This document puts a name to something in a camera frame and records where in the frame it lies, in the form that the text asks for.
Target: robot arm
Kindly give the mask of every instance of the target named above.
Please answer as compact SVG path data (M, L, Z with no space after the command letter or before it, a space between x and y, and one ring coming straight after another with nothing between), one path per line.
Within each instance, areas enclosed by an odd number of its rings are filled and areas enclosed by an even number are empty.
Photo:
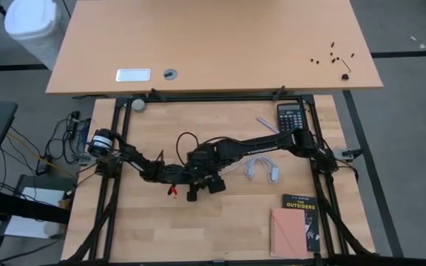
M113 141L119 142L119 155L112 154ZM297 157L313 158L322 171L336 171L337 164L333 152L319 149L311 132L297 129L250 140L235 140L230 137L216 137L201 143L193 151L187 153L184 166L165 165L162 159L151 161L146 159L137 149L126 143L116 132L108 129L97 130L88 152L98 158L99 162L128 162L139 170L140 176L147 182L171 184L169 193L176 185L190 186L187 195L189 201L196 201L197 191L208 187L210 193L226 189L224 181L218 175L226 166L243 157L278 149L290 151Z

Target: spiral notebook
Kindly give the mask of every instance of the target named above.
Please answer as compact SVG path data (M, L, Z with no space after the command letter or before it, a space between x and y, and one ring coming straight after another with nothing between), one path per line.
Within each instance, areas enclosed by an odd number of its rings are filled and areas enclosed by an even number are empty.
M271 212L271 256L306 259L305 212L300 209L277 208Z

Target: black metal frame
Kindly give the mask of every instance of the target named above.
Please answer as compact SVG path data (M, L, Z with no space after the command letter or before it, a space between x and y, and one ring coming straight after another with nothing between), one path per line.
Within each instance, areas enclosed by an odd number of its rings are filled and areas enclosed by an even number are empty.
M257 95L250 95L250 96L232 96L231 93L224 93L222 95L216 95L216 96L205 96L205 95L199 95L196 94L195 96L192 95L186 95L186 96L177 96L173 98L165 97L165 95L160 94L156 90L152 90L152 94L146 96L146 97L139 97L140 99L144 100L146 103L162 103L162 102L206 102L206 101L245 101L245 100L298 100L300 105L303 107L304 102L309 104L310 110L311 110L311 116L312 116L312 123L314 125L315 134L317 135L317 141L320 146L324 147L324 143L322 141L322 132L320 128L320 123L317 116L317 111L315 109L314 105L314 98L313 95L300 95L300 96L291 96L291 95L283 95L281 91L279 91L276 95L272 96L257 96ZM115 104L115 110L113 113L113 119L112 119L112 125L111 130L116 131L118 127L118 120L119 120L119 114L121 113L121 108L123 106L130 106L131 102L134 99L129 98L118 98L116 100ZM131 108L127 107L125 108L125 115L124 115L124 121L122 125L122 136L126 138L127 136L127 130L129 126L129 116ZM311 163L311 172L313 174L314 178L314 184L317 189L317 186L321 187L320 182L320 176L318 175L316 169L314 168L314 164ZM95 222L98 221L103 213L104 204L106 201L106 194L108 189L108 179L109 177L102 177L103 181L101 183L100 187L100 194L98 198L98 206L97 206L97 213L95 216ZM339 207L337 202L337 196L333 185L333 177L330 174L325 175L325 181L326 181L326 188L328 190L328 194L330 195L331 200L331 207L333 210L338 214L339 217ZM112 188L112 192L116 195L119 194L119 186L121 183L121 177L115 178L115 183ZM113 208L117 208L117 199L113 202ZM328 215L325 212L325 209L320 207L319 204L319 211L320 211L320 219L322 222L322 228L323 228L323 235L325 237L325 243L327 247L327 252L330 256L335 254L334 250L334 244L333 239L331 237L331 229L330 225L328 223ZM112 244L112 238L114 234L114 221L115 221L115 211L113 211L109 215L109 221L108 221L108 228L106 230L106 240L104 245L104 254L102 259L109 261L109 255L110 255L110 249ZM349 254L348 251L348 245L345 241L345 238L342 235L342 232L338 231L338 237L339 237L339 247L340 250L344 254ZM89 251L89 259L93 260L96 259L96 251L98 249L98 237L95 239L95 241L92 244L92 247ZM251 260L251 261L230 261L228 262L229 265L283 265L284 263L288 264L310 264L315 262L316 259L284 259L284 260ZM158 263L145 263L145 262L133 262L133 263L123 263L123 264L111 264L111 265L196 265L196 264L208 264L212 262L158 262Z

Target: wooden desk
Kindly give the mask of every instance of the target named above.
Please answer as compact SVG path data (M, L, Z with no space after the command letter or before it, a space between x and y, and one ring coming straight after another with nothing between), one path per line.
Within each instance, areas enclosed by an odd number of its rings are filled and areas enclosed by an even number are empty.
M324 138L332 148L344 147L333 98L315 96L315 101ZM96 129L110 127L114 104L115 100L96 101L90 135ZM131 115L127 141L136 145L147 158L155 159L163 149L167 164L180 163L175 153L175 141L180 133L193 132L200 142L216 136L241 140L271 134L255 118L275 121L276 104L266 101L149 103L144 113ZM195 141L185 137L180 142L180 154L185 155L194 147ZM166 195L167 185L144 182L135 169L125 165L111 261L271 259L271 208L280 208L282 194L314 197L315 193L307 159L294 157L287 151L272 151L267 155L280 167L281 177L277 184L267 182L261 166L257 166L252 181L244 176L243 167L240 167L224 176L226 191L218 194L200 191L197 202L186 201L188 186L179 185L179 195L173 199ZM80 180L91 173L92 169L87 170ZM334 173L334 179L343 221L367 249L373 250L353 172L341 168ZM92 177L78 188L63 258L75 252L91 229L100 184L101 178ZM324 241L322 254L326 256Z
M343 60L352 70L348 81L341 79ZM119 83L118 69L151 69L151 77ZM178 77L166 80L167 69ZM77 1L47 93L281 86L382 87L349 0Z

